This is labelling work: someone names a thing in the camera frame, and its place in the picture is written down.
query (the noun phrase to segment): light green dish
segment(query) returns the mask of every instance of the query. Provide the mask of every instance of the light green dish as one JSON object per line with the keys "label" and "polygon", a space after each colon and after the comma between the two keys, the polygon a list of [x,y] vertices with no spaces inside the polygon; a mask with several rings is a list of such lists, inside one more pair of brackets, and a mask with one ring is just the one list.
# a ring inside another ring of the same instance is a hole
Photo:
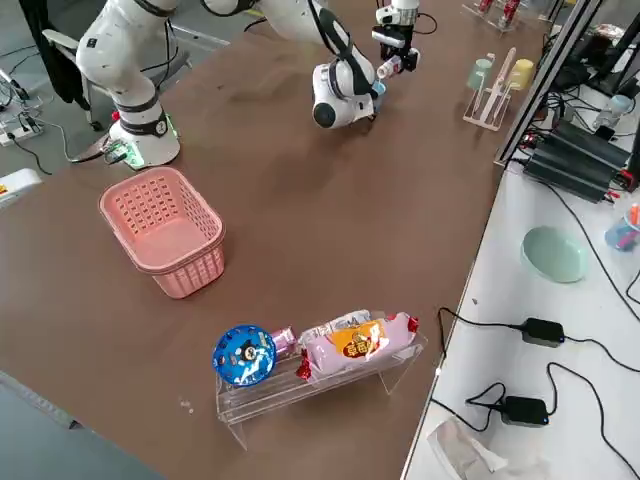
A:
{"label": "light green dish", "polygon": [[522,241],[522,258],[547,280],[573,283],[587,271],[587,252],[571,236],[553,227],[536,227]]}

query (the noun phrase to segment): yellow cup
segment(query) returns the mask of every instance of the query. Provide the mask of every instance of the yellow cup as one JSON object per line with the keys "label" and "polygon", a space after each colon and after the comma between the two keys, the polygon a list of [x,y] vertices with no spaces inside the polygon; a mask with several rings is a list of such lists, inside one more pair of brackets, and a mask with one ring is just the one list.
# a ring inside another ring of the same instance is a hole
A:
{"label": "yellow cup", "polygon": [[507,86],[511,85],[511,90],[524,90],[529,86],[533,77],[533,62],[526,58],[518,60],[509,74]]}

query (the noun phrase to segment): pink basket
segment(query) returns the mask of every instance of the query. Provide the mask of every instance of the pink basket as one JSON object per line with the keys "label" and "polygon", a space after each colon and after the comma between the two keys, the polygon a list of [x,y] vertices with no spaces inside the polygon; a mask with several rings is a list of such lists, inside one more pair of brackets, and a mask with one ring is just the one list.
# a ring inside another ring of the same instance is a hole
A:
{"label": "pink basket", "polygon": [[170,297],[222,274],[222,219],[176,169],[155,167],[113,185],[100,210],[135,266]]}

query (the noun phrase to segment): gray floor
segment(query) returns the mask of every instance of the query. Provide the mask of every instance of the gray floor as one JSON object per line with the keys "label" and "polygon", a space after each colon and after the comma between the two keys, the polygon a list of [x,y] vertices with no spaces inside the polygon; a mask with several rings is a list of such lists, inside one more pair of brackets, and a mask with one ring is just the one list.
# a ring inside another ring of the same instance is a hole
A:
{"label": "gray floor", "polygon": [[[62,2],[63,15],[54,21],[65,33],[80,37],[82,29],[88,26],[104,4],[104,0],[50,0]],[[22,11],[17,0],[0,1],[0,55],[22,46],[33,44]],[[176,26],[204,32],[227,41],[241,34],[242,29],[253,18],[239,15],[230,19],[213,17],[202,9],[199,0],[183,0],[173,23]],[[163,60],[164,40],[158,32],[157,42],[145,50],[141,65],[150,65]],[[194,64],[208,55],[215,54],[219,46],[207,41],[203,36],[180,33],[180,48],[191,52]],[[0,58],[0,68],[9,71],[13,65],[30,53],[19,52]],[[188,74],[183,69],[168,82],[179,81]],[[91,145],[102,133],[94,132],[86,123],[83,111],[75,104],[66,104],[56,97],[48,81],[44,65],[39,57],[25,61],[14,77],[25,87],[39,104],[38,96],[44,103],[41,118],[62,125],[69,140],[69,153],[74,156]],[[107,97],[96,94],[95,110],[98,119],[105,126],[109,123],[112,104]],[[8,121],[17,113],[12,109],[0,114],[0,120]],[[64,168],[73,168],[65,159],[62,150],[60,132],[49,127],[45,132],[23,144],[40,155],[46,169],[54,172]],[[0,176],[20,168],[35,168],[33,158],[14,146],[0,147]],[[0,479],[3,480],[102,480],[102,479],[158,479],[157,474],[146,468],[136,459],[120,451],[116,446],[98,437],[87,429],[67,430],[47,415],[36,410],[14,393],[0,384]]]}

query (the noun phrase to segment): chair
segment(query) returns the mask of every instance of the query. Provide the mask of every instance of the chair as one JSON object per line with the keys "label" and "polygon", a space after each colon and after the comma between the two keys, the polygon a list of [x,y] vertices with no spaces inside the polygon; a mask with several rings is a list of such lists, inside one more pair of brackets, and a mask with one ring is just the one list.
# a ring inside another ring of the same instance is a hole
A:
{"label": "chair", "polygon": [[[56,30],[43,30],[42,35],[47,39],[49,44],[56,48],[60,53],[62,53],[65,57],[71,60],[74,64],[76,61],[76,50],[78,49],[79,42],[64,33],[60,33]],[[155,75],[149,76],[149,79],[154,83],[154,85],[158,85],[158,83],[165,78],[171,78],[175,75],[182,67],[187,66],[188,68],[192,68],[191,62],[189,61],[190,53],[188,50],[180,49],[178,55],[169,63],[168,72],[162,70]],[[91,93],[92,90],[96,90],[97,92],[102,93],[103,95],[109,96],[109,92],[101,87],[100,85],[96,85],[87,79],[84,75],[82,77],[82,91],[84,95],[84,99],[86,100],[87,107],[85,109],[85,115],[87,117],[87,122],[91,125],[94,131],[103,130],[103,126],[100,122],[94,120],[93,112],[91,108]]]}

